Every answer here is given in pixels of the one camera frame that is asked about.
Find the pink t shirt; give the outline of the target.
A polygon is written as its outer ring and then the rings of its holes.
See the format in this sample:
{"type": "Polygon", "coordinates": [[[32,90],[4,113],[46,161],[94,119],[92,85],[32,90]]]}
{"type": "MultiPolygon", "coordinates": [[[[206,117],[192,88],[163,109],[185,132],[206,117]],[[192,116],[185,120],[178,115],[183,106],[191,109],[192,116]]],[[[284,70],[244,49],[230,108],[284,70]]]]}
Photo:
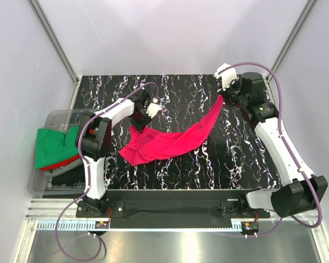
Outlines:
{"type": "Polygon", "coordinates": [[[131,126],[129,128],[131,140],[119,151],[120,156],[130,165],[135,166],[178,157],[198,148],[215,126],[223,102],[223,97],[219,96],[208,113],[185,132],[164,133],[145,128],[140,133],[131,126]]]}

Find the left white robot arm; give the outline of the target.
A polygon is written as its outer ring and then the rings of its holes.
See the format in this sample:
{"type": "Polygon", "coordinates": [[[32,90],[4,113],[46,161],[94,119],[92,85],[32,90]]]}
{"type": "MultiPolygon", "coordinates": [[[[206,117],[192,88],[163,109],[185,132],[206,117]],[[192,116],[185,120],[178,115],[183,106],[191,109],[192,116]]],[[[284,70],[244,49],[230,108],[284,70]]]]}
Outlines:
{"type": "Polygon", "coordinates": [[[136,131],[143,132],[161,107],[144,89],[117,99],[110,106],[82,115],[76,135],[76,147],[81,156],[85,189],[78,198],[77,216],[101,217],[110,211],[104,184],[104,165],[109,153],[113,127],[125,118],[131,119],[136,131]]]}

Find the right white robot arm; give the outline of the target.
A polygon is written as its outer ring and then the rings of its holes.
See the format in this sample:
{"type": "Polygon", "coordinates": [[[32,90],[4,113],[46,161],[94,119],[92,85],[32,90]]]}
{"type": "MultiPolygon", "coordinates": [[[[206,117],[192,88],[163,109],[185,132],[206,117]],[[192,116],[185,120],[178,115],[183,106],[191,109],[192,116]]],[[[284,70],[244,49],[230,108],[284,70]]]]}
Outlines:
{"type": "Polygon", "coordinates": [[[238,203],[239,213],[250,217],[258,209],[265,209],[285,218],[318,208],[317,202],[328,187],[327,180],[315,176],[293,146],[276,106],[265,97],[263,76],[256,72],[238,75],[231,68],[216,73],[215,77],[221,81],[219,93],[225,102],[240,109],[244,120],[265,145],[281,181],[280,189],[247,193],[238,203]]]}

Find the black t shirt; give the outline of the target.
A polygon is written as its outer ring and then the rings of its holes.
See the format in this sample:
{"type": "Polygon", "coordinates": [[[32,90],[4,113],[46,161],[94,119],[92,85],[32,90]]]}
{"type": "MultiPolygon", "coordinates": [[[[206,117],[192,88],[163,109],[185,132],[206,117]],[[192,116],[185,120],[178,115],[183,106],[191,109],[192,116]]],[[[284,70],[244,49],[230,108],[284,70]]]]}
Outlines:
{"type": "Polygon", "coordinates": [[[79,183],[85,183],[84,166],[79,165],[61,175],[52,178],[53,186],[75,186],[79,183]]]}

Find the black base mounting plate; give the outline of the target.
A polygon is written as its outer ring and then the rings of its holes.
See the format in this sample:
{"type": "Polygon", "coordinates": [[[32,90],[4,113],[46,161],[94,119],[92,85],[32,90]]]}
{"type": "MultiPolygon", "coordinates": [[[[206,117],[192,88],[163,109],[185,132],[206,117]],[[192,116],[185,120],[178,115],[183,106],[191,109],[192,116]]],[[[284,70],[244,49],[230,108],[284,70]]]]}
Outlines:
{"type": "Polygon", "coordinates": [[[246,190],[108,190],[100,201],[84,198],[78,218],[111,218],[113,230],[240,231],[238,221],[267,219],[251,209],[246,190]]]}

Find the red t shirt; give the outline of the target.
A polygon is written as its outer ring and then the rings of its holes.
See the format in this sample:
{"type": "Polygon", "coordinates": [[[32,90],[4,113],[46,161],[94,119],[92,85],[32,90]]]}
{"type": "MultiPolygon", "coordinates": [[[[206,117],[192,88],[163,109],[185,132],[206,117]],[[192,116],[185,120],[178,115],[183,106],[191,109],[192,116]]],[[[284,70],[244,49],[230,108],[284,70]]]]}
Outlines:
{"type": "Polygon", "coordinates": [[[41,171],[47,171],[47,170],[52,170],[52,169],[56,169],[56,168],[60,168],[62,166],[65,166],[67,164],[70,164],[76,160],[80,159],[80,155],[75,155],[71,158],[68,158],[64,161],[61,161],[61,162],[58,162],[58,163],[55,163],[55,164],[52,164],[52,165],[49,165],[49,166],[46,166],[46,167],[43,167],[43,168],[39,168],[39,170],[41,171]]]}

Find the green t shirt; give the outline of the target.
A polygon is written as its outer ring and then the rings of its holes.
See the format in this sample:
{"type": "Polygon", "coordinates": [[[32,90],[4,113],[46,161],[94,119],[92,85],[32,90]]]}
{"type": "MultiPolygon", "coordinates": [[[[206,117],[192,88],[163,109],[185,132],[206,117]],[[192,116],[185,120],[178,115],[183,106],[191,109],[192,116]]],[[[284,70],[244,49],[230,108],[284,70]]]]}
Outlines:
{"type": "Polygon", "coordinates": [[[35,149],[35,168],[43,168],[75,155],[78,149],[75,146],[78,126],[72,126],[67,133],[41,128],[37,131],[35,149]]]}

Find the grey t shirt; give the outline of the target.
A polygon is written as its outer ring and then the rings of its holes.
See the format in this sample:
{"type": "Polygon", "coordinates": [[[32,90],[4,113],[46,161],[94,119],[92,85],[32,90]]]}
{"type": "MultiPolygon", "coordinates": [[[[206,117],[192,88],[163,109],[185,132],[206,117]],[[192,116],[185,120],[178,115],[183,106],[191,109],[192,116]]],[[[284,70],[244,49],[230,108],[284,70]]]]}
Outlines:
{"type": "Polygon", "coordinates": [[[72,161],[71,163],[63,165],[61,167],[46,170],[43,172],[43,174],[48,178],[53,178],[56,176],[63,175],[65,173],[81,166],[82,164],[83,164],[83,161],[79,158],[79,159],[72,161]]]}

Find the clear plastic bin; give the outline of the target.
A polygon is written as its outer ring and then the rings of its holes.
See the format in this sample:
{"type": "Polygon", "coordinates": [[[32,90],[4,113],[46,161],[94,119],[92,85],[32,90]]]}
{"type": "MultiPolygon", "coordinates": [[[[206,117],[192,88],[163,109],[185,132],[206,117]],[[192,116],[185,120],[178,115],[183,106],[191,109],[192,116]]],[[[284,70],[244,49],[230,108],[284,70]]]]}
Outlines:
{"type": "Polygon", "coordinates": [[[83,114],[95,109],[57,110],[50,113],[43,128],[37,130],[35,163],[28,191],[34,196],[80,195],[83,193],[84,172],[52,177],[47,172],[68,162],[80,160],[75,139],[83,114]]]}

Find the right aluminium frame post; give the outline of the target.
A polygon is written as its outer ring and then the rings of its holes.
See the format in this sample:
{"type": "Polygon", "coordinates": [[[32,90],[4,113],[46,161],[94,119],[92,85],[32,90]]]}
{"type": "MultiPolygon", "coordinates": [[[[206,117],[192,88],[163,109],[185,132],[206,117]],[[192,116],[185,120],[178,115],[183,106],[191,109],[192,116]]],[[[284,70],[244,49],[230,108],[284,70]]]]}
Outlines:
{"type": "Polygon", "coordinates": [[[294,42],[296,41],[298,35],[300,34],[302,28],[306,24],[309,16],[313,12],[314,8],[318,4],[318,0],[307,0],[302,11],[298,15],[296,22],[294,23],[290,33],[288,34],[281,50],[279,51],[271,70],[273,73],[277,73],[278,69],[280,68],[282,62],[286,58],[289,50],[293,46],[294,42]]]}

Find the aluminium frame post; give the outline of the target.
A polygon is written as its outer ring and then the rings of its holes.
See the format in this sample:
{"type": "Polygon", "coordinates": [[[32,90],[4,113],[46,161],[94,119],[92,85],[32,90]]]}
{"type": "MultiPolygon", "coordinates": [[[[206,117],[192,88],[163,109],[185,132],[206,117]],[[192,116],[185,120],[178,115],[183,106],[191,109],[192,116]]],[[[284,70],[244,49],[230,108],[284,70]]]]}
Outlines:
{"type": "Polygon", "coordinates": [[[288,34],[281,50],[279,51],[271,70],[273,73],[277,73],[278,69],[280,68],[282,62],[286,58],[289,50],[293,46],[294,42],[296,41],[298,35],[300,34],[302,28],[306,24],[309,16],[313,12],[314,8],[318,4],[318,0],[307,0],[302,11],[298,15],[296,22],[294,23],[290,33],[288,34]]]}
{"type": "Polygon", "coordinates": [[[69,62],[40,2],[38,0],[28,0],[28,3],[31,6],[39,23],[41,24],[43,31],[45,32],[47,38],[49,39],[53,49],[55,50],[58,58],[60,59],[60,62],[62,63],[64,69],[66,70],[69,78],[72,80],[73,84],[76,85],[78,83],[79,76],[77,75],[71,63],[69,62]]]}

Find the left aluminium frame post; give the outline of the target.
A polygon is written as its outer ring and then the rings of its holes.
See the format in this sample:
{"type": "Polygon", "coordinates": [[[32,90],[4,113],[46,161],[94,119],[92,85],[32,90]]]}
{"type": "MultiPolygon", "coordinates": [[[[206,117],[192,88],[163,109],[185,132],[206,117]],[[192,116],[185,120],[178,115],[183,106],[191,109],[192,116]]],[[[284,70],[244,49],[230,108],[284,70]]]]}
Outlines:
{"type": "Polygon", "coordinates": [[[64,69],[66,70],[69,78],[72,80],[73,84],[76,85],[78,83],[79,76],[77,75],[71,63],[69,62],[40,2],[38,0],[28,0],[28,3],[31,6],[39,23],[41,24],[43,31],[45,32],[47,38],[49,39],[53,49],[55,50],[58,58],[60,59],[60,62],[62,63],[64,69]]]}

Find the aluminium front rail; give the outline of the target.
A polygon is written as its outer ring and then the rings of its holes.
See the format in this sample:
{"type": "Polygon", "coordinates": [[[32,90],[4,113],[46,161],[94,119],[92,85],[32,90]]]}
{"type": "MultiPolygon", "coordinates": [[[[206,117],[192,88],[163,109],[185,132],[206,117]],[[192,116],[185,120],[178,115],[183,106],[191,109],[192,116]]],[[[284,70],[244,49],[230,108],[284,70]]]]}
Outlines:
{"type": "Polygon", "coordinates": [[[64,218],[97,218],[110,215],[125,218],[130,215],[213,215],[225,219],[269,218],[270,210],[243,210],[237,199],[110,199],[99,210],[73,203],[63,214],[64,218]]]}

